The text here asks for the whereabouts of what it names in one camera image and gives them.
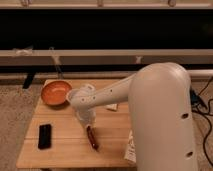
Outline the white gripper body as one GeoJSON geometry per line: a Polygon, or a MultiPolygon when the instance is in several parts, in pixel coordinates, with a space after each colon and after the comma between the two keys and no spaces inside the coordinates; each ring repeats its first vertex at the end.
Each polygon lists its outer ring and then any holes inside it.
{"type": "Polygon", "coordinates": [[[83,128],[92,126],[95,122],[96,112],[94,109],[77,110],[76,117],[83,128]]]}

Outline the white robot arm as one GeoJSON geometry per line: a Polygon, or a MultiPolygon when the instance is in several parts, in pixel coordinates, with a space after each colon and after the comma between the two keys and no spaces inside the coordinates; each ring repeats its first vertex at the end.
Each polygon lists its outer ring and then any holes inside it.
{"type": "Polygon", "coordinates": [[[190,87],[181,65],[156,63],[97,91],[72,90],[67,99],[82,113],[128,103],[137,171],[198,171],[190,87]]]}

